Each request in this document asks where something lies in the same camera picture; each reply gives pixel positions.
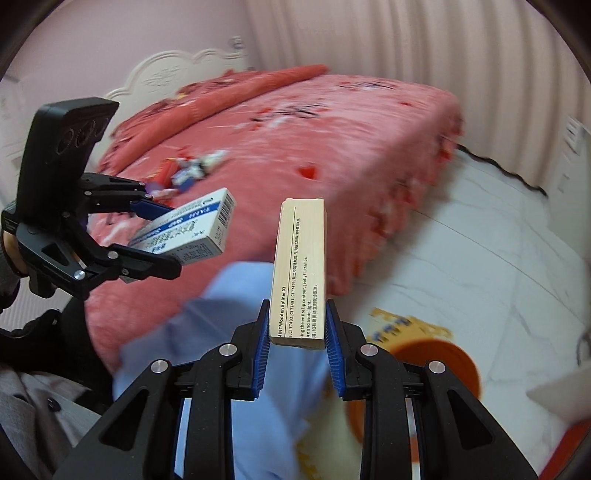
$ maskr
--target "white headboard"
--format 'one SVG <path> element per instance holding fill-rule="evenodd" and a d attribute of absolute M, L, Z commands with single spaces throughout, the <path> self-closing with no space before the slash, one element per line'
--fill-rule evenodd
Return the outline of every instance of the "white headboard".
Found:
<path fill-rule="evenodd" d="M 119 109 L 109 123 L 103 140 L 96 144 L 89 167 L 96 167 L 96 163 L 111 144 L 111 132 L 130 116 L 152 103 L 174 97 L 179 88 L 189 83 L 219 77 L 228 69 L 236 72 L 248 69 L 246 50 L 243 49 L 241 38 L 233 37 L 232 42 L 236 49 L 233 53 L 213 48 L 196 54 L 170 50 L 154 54 L 137 65 L 125 86 L 104 96 L 119 102 Z"/>

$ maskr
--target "pink blanket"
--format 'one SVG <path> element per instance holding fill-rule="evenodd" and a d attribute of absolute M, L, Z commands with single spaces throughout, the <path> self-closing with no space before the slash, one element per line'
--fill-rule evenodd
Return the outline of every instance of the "pink blanket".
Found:
<path fill-rule="evenodd" d="M 437 181 L 461 126 L 451 93 L 394 80 L 321 75 L 239 103 L 158 144 L 120 176 L 143 179 L 179 150 L 194 156 L 228 151 L 220 169 L 172 201 L 180 206 L 227 187 L 238 206 L 226 252 L 183 268 L 174 281 L 117 280 L 97 288 L 86 303 L 97 352 L 116 368 L 121 345 L 176 314 L 224 265 L 273 261 L 287 197 L 325 199 L 329 293 L 347 292 L 385 238 L 404 227 L 408 208 L 420 201 L 426 185 Z M 91 233 L 102 245 L 125 244 L 141 225 L 127 215 L 99 215 L 91 220 Z"/>

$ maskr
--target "white curtain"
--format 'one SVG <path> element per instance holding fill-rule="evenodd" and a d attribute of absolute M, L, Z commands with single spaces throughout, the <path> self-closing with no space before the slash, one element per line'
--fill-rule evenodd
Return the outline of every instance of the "white curtain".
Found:
<path fill-rule="evenodd" d="M 455 93 L 463 143 L 547 187 L 567 115 L 591 125 L 591 86 L 525 0 L 246 0 L 266 69 L 326 63 Z"/>

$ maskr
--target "pink wall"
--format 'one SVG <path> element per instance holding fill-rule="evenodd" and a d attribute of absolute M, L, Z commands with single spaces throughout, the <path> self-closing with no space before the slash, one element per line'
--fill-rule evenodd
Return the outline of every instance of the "pink wall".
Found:
<path fill-rule="evenodd" d="M 122 86 L 137 63 L 159 51 L 231 51 L 234 35 L 258 67 L 242 0 L 73 0 L 35 29 L 9 72 L 21 79 L 31 116 L 43 103 Z"/>

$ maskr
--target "metal screw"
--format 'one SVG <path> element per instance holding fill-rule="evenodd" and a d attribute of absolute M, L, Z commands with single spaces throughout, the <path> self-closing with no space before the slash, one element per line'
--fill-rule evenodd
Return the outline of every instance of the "metal screw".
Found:
<path fill-rule="evenodd" d="M 168 362 L 166 360 L 156 360 L 150 365 L 150 370 L 155 374 L 161 374 L 168 369 Z"/>
<path fill-rule="evenodd" d="M 365 356 L 374 356 L 378 354 L 378 347 L 372 345 L 371 343 L 366 343 L 361 347 L 361 353 Z"/>
<path fill-rule="evenodd" d="M 226 343 L 220 347 L 220 355 L 223 356 L 232 356 L 238 351 L 238 347 L 233 345 L 232 343 Z"/>
<path fill-rule="evenodd" d="M 429 363 L 429 370 L 434 374 L 442 374 L 445 371 L 445 365 L 437 360 Z"/>

